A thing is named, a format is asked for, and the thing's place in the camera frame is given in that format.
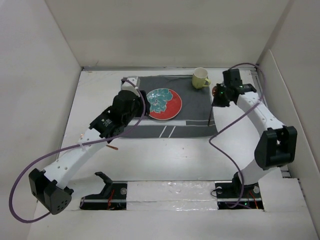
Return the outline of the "copper spoon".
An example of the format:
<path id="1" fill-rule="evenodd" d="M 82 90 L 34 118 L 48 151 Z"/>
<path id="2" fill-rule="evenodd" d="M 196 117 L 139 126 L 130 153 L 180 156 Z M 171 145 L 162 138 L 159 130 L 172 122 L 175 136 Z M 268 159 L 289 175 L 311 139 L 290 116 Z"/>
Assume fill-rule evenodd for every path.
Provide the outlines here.
<path id="1" fill-rule="evenodd" d="M 211 107 L 210 107 L 209 117 L 208 117 L 208 122 L 207 122 L 208 127 L 210 126 L 212 115 L 213 115 L 214 99 L 218 94 L 218 86 L 217 85 L 212 88 L 211 93 L 212 93 L 212 102 L 211 102 Z"/>

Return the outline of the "copper fork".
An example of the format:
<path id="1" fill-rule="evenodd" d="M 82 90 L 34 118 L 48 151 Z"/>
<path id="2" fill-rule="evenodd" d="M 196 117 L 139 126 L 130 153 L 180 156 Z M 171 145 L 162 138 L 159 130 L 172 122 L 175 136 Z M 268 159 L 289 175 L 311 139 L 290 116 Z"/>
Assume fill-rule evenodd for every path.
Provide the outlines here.
<path id="1" fill-rule="evenodd" d="M 109 145 L 109 144 L 107 144 L 106 145 L 106 147 L 108 147 L 108 148 L 110 148 L 110 149 L 113 149 L 113 150 L 118 150 L 118 148 L 117 147 L 115 147 L 115 146 L 111 146 L 111 145 Z"/>

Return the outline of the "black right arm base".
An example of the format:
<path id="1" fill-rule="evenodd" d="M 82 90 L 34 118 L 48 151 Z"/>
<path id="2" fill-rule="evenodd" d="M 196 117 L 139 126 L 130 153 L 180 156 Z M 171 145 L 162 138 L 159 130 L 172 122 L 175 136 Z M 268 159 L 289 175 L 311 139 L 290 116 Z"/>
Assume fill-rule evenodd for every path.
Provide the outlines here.
<path id="1" fill-rule="evenodd" d="M 263 210 L 260 186 L 256 182 L 244 185 L 242 191 L 241 178 L 235 173 L 231 181 L 217 181 L 210 195 L 217 199 L 219 210 L 256 209 Z"/>

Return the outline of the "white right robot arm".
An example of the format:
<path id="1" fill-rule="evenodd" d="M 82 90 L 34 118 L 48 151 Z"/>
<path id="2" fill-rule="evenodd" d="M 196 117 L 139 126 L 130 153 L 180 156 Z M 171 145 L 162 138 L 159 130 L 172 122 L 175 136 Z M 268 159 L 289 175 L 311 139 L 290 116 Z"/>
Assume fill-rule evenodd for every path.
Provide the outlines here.
<path id="1" fill-rule="evenodd" d="M 275 168 L 292 163 L 295 159 L 298 132 L 294 126 L 286 126 L 259 100 L 257 90 L 251 84 L 224 86 L 218 83 L 212 90 L 214 107 L 229 107 L 230 102 L 245 112 L 256 128 L 260 139 L 254 150 L 254 159 L 233 177 L 231 191 L 237 197 L 249 192 Z"/>

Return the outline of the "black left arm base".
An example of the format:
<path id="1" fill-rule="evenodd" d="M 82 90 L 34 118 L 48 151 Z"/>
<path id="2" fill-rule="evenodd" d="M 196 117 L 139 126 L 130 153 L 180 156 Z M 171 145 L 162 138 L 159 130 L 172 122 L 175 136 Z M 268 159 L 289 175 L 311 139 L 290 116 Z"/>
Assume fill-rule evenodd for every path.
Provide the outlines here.
<path id="1" fill-rule="evenodd" d="M 103 180 L 104 187 L 97 194 L 83 196 L 80 200 L 81 210 L 91 211 L 122 211 L 127 209 L 127 181 L 113 181 L 102 172 L 96 176 Z"/>

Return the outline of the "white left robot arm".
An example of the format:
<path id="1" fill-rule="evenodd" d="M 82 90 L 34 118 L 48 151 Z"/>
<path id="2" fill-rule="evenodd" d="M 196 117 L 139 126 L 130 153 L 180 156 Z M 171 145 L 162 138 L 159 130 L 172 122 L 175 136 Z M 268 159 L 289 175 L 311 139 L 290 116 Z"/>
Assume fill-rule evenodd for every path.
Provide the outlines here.
<path id="1" fill-rule="evenodd" d="M 121 80 L 121 90 L 90 124 L 76 147 L 67 147 L 64 154 L 44 169 L 33 169 L 29 175 L 31 192 L 52 215 L 62 212 L 72 200 L 74 190 L 69 181 L 79 169 L 112 140 L 132 131 L 128 124 L 149 114 L 146 93 L 139 89 L 138 76 Z"/>

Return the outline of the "teal and red plate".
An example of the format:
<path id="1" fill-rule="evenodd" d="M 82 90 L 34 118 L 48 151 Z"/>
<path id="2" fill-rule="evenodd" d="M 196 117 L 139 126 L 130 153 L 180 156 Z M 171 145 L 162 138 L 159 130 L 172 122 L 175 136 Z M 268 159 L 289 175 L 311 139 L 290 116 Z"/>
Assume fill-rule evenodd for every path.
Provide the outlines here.
<path id="1" fill-rule="evenodd" d="M 155 120 L 167 121 L 173 119 L 182 109 L 182 99 L 172 89 L 154 89 L 146 97 L 150 103 L 149 116 Z"/>

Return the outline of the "light green mug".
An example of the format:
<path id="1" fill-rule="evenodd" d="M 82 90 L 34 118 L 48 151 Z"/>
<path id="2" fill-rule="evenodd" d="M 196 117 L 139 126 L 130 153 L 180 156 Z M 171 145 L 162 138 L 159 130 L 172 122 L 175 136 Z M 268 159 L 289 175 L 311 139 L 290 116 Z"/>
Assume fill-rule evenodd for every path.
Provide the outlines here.
<path id="1" fill-rule="evenodd" d="M 203 67 L 195 68 L 192 74 L 192 86 L 195 89 L 209 87 L 211 81 L 208 78 L 208 71 Z"/>

